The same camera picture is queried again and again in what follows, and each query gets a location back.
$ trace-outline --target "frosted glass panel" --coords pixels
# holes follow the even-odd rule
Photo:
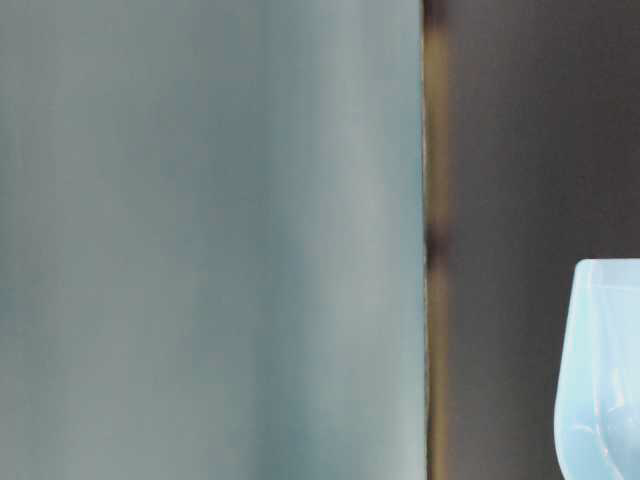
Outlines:
[[[419,25],[0,2],[4,478],[422,475]]]

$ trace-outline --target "wall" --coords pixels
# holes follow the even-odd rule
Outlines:
[[[574,265],[640,256],[640,5],[602,7],[448,2],[450,479],[562,478]]]

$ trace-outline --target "white ceramic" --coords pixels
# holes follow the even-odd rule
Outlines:
[[[567,480],[640,478],[640,260],[575,271],[555,408]]]

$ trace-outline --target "urinal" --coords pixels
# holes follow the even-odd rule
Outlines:
[[[640,259],[578,263],[554,430],[566,480],[640,479]]]

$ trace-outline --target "vertical gap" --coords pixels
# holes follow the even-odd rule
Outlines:
[[[427,301],[427,476],[448,480],[450,250],[449,35],[446,0],[424,0],[424,182]]]

